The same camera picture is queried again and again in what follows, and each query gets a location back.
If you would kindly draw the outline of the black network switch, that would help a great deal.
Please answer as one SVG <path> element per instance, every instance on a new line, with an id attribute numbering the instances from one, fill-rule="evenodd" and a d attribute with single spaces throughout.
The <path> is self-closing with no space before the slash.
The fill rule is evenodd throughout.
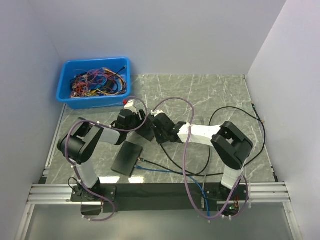
<path id="1" fill-rule="evenodd" d="M 147 118 L 143 126 L 135 132 L 149 142 L 151 142 L 155 137 L 154 131 L 152 129 L 152 121 L 149 118 Z"/>
<path id="2" fill-rule="evenodd" d="M 111 170 L 130 178 L 142 151 L 142 146 L 125 141 L 111 166 Z"/>

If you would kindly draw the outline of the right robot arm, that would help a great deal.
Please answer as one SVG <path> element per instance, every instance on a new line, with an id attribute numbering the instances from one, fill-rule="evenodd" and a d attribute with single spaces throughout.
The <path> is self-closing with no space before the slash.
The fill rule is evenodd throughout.
<path id="1" fill-rule="evenodd" d="M 148 115 L 158 144 L 195 143 L 213 147 L 224 163 L 220 195 L 230 200 L 238 193 L 235 185 L 253 149 L 252 141 L 230 121 L 205 126 L 180 121 L 174 123 L 163 111 Z"/>

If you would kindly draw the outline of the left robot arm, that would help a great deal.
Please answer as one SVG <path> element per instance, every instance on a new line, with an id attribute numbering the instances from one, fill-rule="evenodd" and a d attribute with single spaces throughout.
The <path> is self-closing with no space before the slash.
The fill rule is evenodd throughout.
<path id="1" fill-rule="evenodd" d="M 110 125 L 79 117 L 59 139 L 57 149 L 73 167 L 77 176 L 77 186 L 83 189 L 82 194 L 89 201 L 97 200 L 104 193 L 100 178 L 90 160 L 98 142 L 120 146 L 111 170 L 126 177 L 132 176 L 143 147 L 127 141 L 130 132 L 136 132 L 149 141 L 153 139 L 150 121 L 143 109 L 122 109 Z"/>

